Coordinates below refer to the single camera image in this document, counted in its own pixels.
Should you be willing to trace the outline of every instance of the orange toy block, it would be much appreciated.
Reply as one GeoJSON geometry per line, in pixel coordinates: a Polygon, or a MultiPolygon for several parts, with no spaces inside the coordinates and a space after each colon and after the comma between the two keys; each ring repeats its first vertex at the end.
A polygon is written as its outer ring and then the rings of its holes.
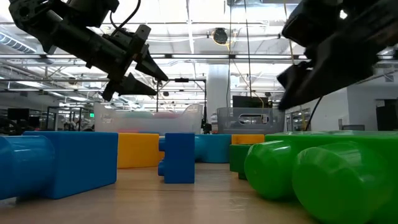
{"type": "Polygon", "coordinates": [[[158,134],[119,133],[118,168],[156,167],[161,157],[158,134]]]}
{"type": "Polygon", "coordinates": [[[263,134],[233,134],[232,144],[255,144],[265,142],[263,134]]]}

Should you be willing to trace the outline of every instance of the white pillar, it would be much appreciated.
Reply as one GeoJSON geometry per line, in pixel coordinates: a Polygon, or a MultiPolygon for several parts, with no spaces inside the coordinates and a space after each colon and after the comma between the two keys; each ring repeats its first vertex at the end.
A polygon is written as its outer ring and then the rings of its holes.
{"type": "Polygon", "coordinates": [[[218,108],[231,105],[231,84],[228,85],[228,65],[209,65],[207,74],[207,120],[218,108]]]}

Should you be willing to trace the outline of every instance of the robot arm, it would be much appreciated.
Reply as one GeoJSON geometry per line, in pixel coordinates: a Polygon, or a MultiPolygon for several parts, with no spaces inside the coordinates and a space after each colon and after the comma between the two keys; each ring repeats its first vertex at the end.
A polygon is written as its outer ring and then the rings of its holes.
{"type": "Polygon", "coordinates": [[[373,74],[377,53],[398,43],[396,0],[303,0],[282,35],[305,47],[309,62],[292,65],[277,79],[285,88],[279,109],[312,101],[373,74]],[[346,19],[340,12],[347,13],[346,19]]]}
{"type": "Polygon", "coordinates": [[[115,12],[118,0],[10,0],[9,10],[18,28],[36,37],[48,54],[56,47],[84,60],[86,66],[108,73],[109,83],[103,98],[110,101],[119,95],[156,95],[156,91],[137,81],[130,73],[136,70],[167,81],[145,44],[150,28],[140,25],[135,33],[118,30],[114,35],[99,36],[87,27],[100,27],[109,11],[115,12]]]}

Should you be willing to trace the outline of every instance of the wooden table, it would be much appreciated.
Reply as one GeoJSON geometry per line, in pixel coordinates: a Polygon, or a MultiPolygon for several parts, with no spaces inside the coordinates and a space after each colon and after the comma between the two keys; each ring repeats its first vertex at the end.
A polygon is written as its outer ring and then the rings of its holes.
{"type": "Polygon", "coordinates": [[[268,202],[229,171],[197,164],[195,184],[163,184],[157,168],[124,169],[114,185],[60,200],[0,202],[0,223],[316,223],[297,203],[268,202]]]}

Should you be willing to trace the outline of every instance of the clear plastic container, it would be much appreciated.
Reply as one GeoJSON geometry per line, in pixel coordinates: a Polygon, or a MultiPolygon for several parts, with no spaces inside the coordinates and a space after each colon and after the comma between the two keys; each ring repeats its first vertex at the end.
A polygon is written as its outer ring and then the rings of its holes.
{"type": "Polygon", "coordinates": [[[203,106],[190,105],[183,113],[123,112],[94,105],[95,131],[118,133],[200,134],[203,106]]]}
{"type": "Polygon", "coordinates": [[[270,108],[218,108],[219,134],[273,134],[284,131],[285,112],[270,108]]]}

